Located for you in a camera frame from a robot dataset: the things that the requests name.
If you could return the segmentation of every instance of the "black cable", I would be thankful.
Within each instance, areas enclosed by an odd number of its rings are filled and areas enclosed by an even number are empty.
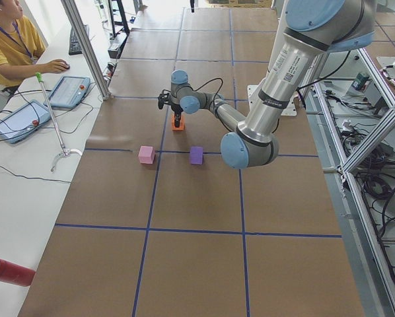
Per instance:
[[[276,132],[276,131],[277,131],[277,129],[278,129],[278,127],[279,127],[279,118],[278,118],[278,120],[277,120],[277,125],[276,125],[276,127],[275,127],[274,131],[272,131],[272,133]]]
[[[384,200],[392,195],[392,189],[388,183],[377,175],[368,174],[363,181],[363,189],[372,197]]]
[[[386,200],[384,207],[382,208],[382,213],[381,213],[381,223],[382,223],[382,227],[379,230],[378,234],[379,236],[382,238],[385,234],[385,230],[386,230],[386,221],[385,221],[385,211],[387,209],[388,204],[390,203],[391,199],[394,197],[395,194],[395,186],[392,189],[391,195],[390,197]]]
[[[350,146],[352,145],[358,145],[360,144],[361,140],[366,137],[364,133],[360,133],[357,129],[354,128],[354,132],[349,133],[349,135],[344,135],[343,132],[341,133],[341,136],[344,137],[343,141],[341,142],[343,146],[344,153],[349,156],[351,154],[351,150],[353,148],[350,148],[347,146],[347,142],[349,143]],[[386,159],[386,153],[382,149],[381,146],[377,146],[375,149],[371,151],[371,153],[368,154],[367,157],[363,159],[361,162],[361,166],[364,166],[368,169],[375,169],[375,170],[380,170],[387,164],[387,159]]]
[[[65,133],[65,134],[75,133],[77,131],[77,129],[79,128],[80,124],[82,123],[82,121],[87,117],[88,114],[90,114],[93,111],[93,107],[90,104],[87,104],[86,102],[81,102],[81,104],[86,104],[87,106],[90,107],[90,110],[80,119],[79,123],[77,124],[76,128],[73,131],[66,132],[64,130],[60,130],[60,132]]]
[[[350,55],[350,52],[351,52],[351,51],[348,51],[348,52],[347,52],[347,55],[345,56],[344,60],[342,61],[342,63],[340,64],[340,66],[336,68],[335,71],[332,71],[332,72],[329,73],[328,75],[323,76],[323,77],[321,77],[321,78],[319,78],[319,79],[317,79],[317,80],[315,80],[315,81],[313,81],[313,82],[311,82],[311,83],[309,83],[309,84],[306,84],[305,86],[297,87],[297,90],[301,90],[301,89],[304,89],[304,88],[306,88],[306,87],[309,87],[309,86],[311,86],[311,85],[313,85],[313,84],[319,83],[320,81],[323,81],[324,79],[327,79],[328,77],[330,77],[330,76],[334,75],[335,73],[337,73],[337,72],[340,70],[340,68],[343,67],[344,63],[347,61],[347,59],[348,59],[348,57],[349,57],[349,55]]]
[[[206,83],[204,83],[203,85],[201,85],[199,88],[197,89],[192,89],[193,91],[199,91],[200,89],[202,89],[204,86],[208,85],[209,83],[212,83],[213,81],[221,81],[223,83],[223,79],[220,77],[217,78],[212,78],[211,80],[207,81]]]
[[[0,168],[2,168],[3,170],[7,171],[8,173],[10,173],[11,175],[13,175],[15,177],[26,178],[27,180],[46,180],[46,181],[49,181],[49,182],[58,182],[58,183],[63,183],[63,184],[71,184],[71,182],[67,182],[66,180],[52,180],[52,179],[49,179],[49,178],[27,177],[25,175],[17,175],[17,174],[14,174],[9,169],[7,169],[7,168],[5,168],[4,166],[1,166],[1,165],[0,165]]]
[[[28,92],[41,92],[41,91],[42,91],[42,89],[25,90],[25,91],[19,91],[19,90],[17,89],[16,92],[14,93],[14,95],[11,96],[11,98],[14,97],[14,96],[16,96],[16,95],[18,95],[18,94],[26,94],[26,93],[28,93]]]
[[[375,109],[375,107],[373,107],[373,106],[365,107],[365,108],[360,108],[360,107],[355,106],[355,105],[357,105],[357,104],[364,104],[364,103],[362,103],[362,102],[353,102],[353,103],[350,103],[350,102],[347,102],[347,101],[343,101],[343,100],[340,99],[339,97],[332,96],[331,94],[327,94],[327,95],[326,95],[326,98],[327,98],[327,99],[335,100],[336,102],[342,104],[343,106],[345,106],[345,107],[347,107],[347,108],[354,109],[354,110],[360,110],[360,111],[362,111],[362,110],[374,110],[374,109]]]
[[[349,55],[350,55],[350,52],[351,52],[351,51],[348,51],[348,52],[347,52],[347,54],[346,54],[344,60],[343,60],[342,63],[336,68],[336,70],[332,71],[332,72],[329,73],[328,75],[323,76],[323,77],[321,77],[321,78],[319,78],[319,79],[317,79],[317,80],[315,80],[315,81],[313,81],[313,82],[311,82],[311,83],[309,83],[309,84],[306,84],[305,86],[297,87],[296,91],[297,91],[297,94],[299,95],[299,98],[302,100],[303,108],[306,109],[306,102],[305,102],[305,99],[303,98],[303,95],[302,95],[302,93],[301,93],[301,89],[304,89],[304,88],[309,87],[309,86],[311,86],[311,85],[313,85],[313,84],[319,83],[320,81],[323,81],[324,79],[327,79],[328,77],[330,77],[330,76],[334,75],[335,73],[337,73],[337,72],[340,70],[340,68],[343,67],[344,63],[347,61],[347,59],[348,59],[348,57],[349,57]]]

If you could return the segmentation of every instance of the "keyboard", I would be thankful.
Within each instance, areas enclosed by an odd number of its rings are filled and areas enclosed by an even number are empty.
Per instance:
[[[86,34],[89,37],[89,25],[83,25],[83,28],[85,28]],[[71,28],[70,31],[70,46],[68,49],[68,55],[78,55],[81,54],[81,46],[79,39],[76,36],[76,33],[74,32],[74,29]]]

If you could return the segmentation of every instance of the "man's hand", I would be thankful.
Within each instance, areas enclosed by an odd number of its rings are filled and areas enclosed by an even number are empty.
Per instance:
[[[54,59],[49,63],[43,64],[44,70],[43,73],[54,73],[59,74],[70,68],[70,65],[64,61],[63,59]]]
[[[0,74],[5,78],[17,81],[35,76],[36,73],[62,73],[70,68],[70,65],[63,59],[54,59],[45,64],[34,65],[10,65],[8,63],[0,65]]]

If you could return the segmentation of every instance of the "wire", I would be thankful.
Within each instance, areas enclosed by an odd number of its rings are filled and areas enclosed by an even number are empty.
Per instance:
[[[279,127],[279,118],[278,118],[278,120],[277,120],[277,125],[276,125],[274,131],[272,131],[272,133],[275,133],[275,132],[277,131],[278,127]]]
[[[375,109],[374,106],[365,107],[365,108],[360,108],[360,107],[358,107],[358,106],[356,106],[356,105],[358,105],[358,104],[366,104],[366,103],[363,103],[363,102],[347,102],[347,101],[344,101],[344,100],[342,100],[341,98],[336,97],[336,96],[333,96],[333,95],[331,95],[331,94],[326,94],[326,98],[327,98],[327,99],[335,100],[336,102],[342,104],[343,106],[345,106],[345,107],[347,107],[347,108],[350,108],[350,109],[354,109],[354,110],[363,111],[363,110],[374,110],[374,109]]]
[[[337,72],[340,70],[340,68],[343,67],[344,63],[347,61],[347,59],[348,59],[348,57],[349,57],[349,55],[350,55],[350,52],[351,52],[351,51],[348,51],[348,52],[347,52],[347,55],[345,56],[344,60],[342,61],[342,63],[340,64],[340,66],[338,66],[338,67],[336,68],[336,70],[332,71],[332,72],[329,73],[328,75],[323,76],[323,77],[321,77],[321,78],[319,78],[319,79],[317,79],[317,80],[315,80],[315,81],[313,81],[313,82],[311,82],[311,83],[309,83],[309,84],[306,84],[305,86],[297,87],[297,90],[301,90],[301,89],[304,89],[304,88],[306,88],[306,87],[309,87],[309,86],[311,86],[311,85],[313,85],[313,84],[319,83],[320,81],[323,81],[324,79],[327,79],[328,77],[330,77],[330,76],[334,75],[335,73],[337,73]]]
[[[15,177],[21,177],[21,178],[25,178],[27,180],[46,180],[48,182],[58,182],[58,183],[63,183],[63,184],[71,184],[71,182],[68,182],[66,180],[52,180],[52,179],[49,179],[49,178],[28,177],[28,176],[25,176],[25,175],[17,175],[17,174],[14,174],[9,169],[7,169],[7,168],[5,168],[4,166],[1,166],[1,165],[0,165],[0,168],[2,168],[3,170],[7,171],[8,173],[10,173],[11,175],[13,175]]]
[[[77,131],[77,129],[79,128],[80,124],[82,123],[82,121],[87,117],[88,114],[90,114],[93,111],[92,105],[87,104],[86,102],[81,102],[81,104],[86,104],[87,106],[89,106],[90,107],[89,111],[80,119],[79,123],[77,124],[76,128],[73,131],[66,132],[64,130],[60,130],[62,133],[65,133],[65,134],[75,133]]]
[[[206,83],[204,83],[203,85],[201,85],[199,88],[197,89],[193,89],[193,91],[199,91],[200,89],[202,89],[204,86],[208,85],[209,83],[212,83],[213,81],[221,81],[223,83],[223,79],[222,78],[212,78],[210,81],[207,81]]]
[[[42,91],[42,89],[25,90],[25,91],[19,91],[17,89],[16,92],[11,96],[11,98],[14,97],[14,96],[17,96],[18,94],[26,94],[26,93],[29,93],[29,92],[41,92],[41,91]]]
[[[381,213],[382,213],[381,211],[378,211],[378,210],[376,210],[376,209],[374,208],[374,203],[375,203],[375,202],[377,202],[377,200],[374,200],[374,201],[372,202],[370,208],[371,208],[373,211],[375,211],[376,213],[381,214]],[[388,216],[388,215],[385,215],[385,217],[387,217],[388,220],[390,220],[390,221],[387,220],[386,224],[388,224],[388,223],[391,222],[391,221],[395,221],[395,217],[392,218],[392,217],[390,217],[390,216]]]
[[[394,186],[394,188],[393,188],[393,190],[392,190],[392,192],[391,192],[390,197],[386,200],[386,202],[385,202],[385,204],[384,204],[384,207],[382,208],[382,213],[381,213],[381,223],[382,223],[382,227],[381,227],[381,229],[380,229],[379,232],[378,232],[378,235],[379,235],[381,238],[384,236],[385,230],[386,230],[386,226],[387,226],[386,221],[385,221],[385,211],[386,211],[387,206],[388,206],[388,204],[390,203],[391,199],[394,197],[394,194],[395,194],[395,186]]]
[[[309,84],[306,84],[305,86],[297,87],[296,91],[297,91],[297,94],[299,95],[300,100],[302,101],[303,108],[306,109],[306,102],[305,102],[305,99],[303,98],[303,95],[301,93],[301,89],[304,89],[306,87],[312,86],[313,84],[319,83],[320,81],[323,81],[324,79],[327,79],[328,77],[330,77],[330,76],[334,75],[335,73],[337,73],[343,67],[344,63],[347,61],[347,59],[348,59],[348,57],[350,55],[350,52],[351,51],[347,52],[347,54],[346,54],[344,60],[342,61],[342,63],[334,71],[332,71],[328,75],[323,76],[323,77],[321,77],[321,78],[319,78],[319,79],[317,79],[317,80],[315,80],[315,81],[313,81],[313,82],[311,82]]]

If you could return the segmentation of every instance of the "purple cube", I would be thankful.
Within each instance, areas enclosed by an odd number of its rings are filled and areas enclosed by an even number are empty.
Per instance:
[[[203,163],[203,147],[191,147],[190,148],[190,164]]]

